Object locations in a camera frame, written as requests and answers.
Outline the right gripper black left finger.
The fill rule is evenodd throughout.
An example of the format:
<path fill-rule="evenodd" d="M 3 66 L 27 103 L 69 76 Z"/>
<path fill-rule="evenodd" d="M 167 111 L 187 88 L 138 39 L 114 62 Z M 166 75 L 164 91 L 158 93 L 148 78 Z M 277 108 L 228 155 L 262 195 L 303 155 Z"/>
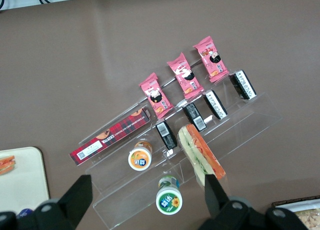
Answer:
<path fill-rule="evenodd" d="M 58 201 L 35 210 L 37 229 L 76 229 L 93 200 L 92 191 L 91 176 L 80 176 Z"/>

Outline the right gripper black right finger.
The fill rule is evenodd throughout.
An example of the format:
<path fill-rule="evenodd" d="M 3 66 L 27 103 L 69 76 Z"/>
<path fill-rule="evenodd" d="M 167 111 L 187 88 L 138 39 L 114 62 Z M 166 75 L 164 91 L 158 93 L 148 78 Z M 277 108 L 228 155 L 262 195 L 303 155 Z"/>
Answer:
<path fill-rule="evenodd" d="M 205 176 L 204 196 L 210 218 L 199 229 L 251 229 L 250 208 L 230 200 L 215 175 Z"/>

